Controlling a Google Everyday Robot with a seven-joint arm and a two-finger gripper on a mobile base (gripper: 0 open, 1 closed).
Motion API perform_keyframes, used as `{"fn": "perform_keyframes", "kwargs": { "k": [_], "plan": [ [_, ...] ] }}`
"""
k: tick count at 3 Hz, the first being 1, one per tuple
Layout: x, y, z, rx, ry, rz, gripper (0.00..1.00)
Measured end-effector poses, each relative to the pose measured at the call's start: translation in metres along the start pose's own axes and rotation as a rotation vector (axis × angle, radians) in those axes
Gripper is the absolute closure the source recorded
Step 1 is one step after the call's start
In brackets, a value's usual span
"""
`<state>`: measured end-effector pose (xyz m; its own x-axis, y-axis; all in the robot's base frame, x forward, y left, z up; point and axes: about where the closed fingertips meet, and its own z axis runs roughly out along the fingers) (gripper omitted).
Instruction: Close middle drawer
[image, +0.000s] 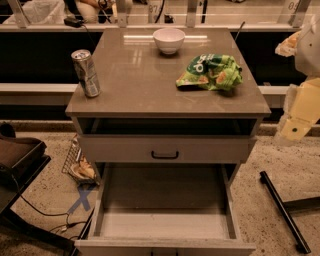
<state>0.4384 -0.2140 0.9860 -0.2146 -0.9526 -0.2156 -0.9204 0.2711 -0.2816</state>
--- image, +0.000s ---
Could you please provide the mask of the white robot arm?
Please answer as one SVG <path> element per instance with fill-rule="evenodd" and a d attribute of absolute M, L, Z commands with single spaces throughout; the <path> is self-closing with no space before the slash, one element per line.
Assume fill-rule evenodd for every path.
<path fill-rule="evenodd" d="M 280 43 L 275 53 L 293 56 L 295 69 L 306 76 L 300 85 L 289 86 L 277 133 L 288 141 L 301 140 L 320 120 L 320 15 Z"/>

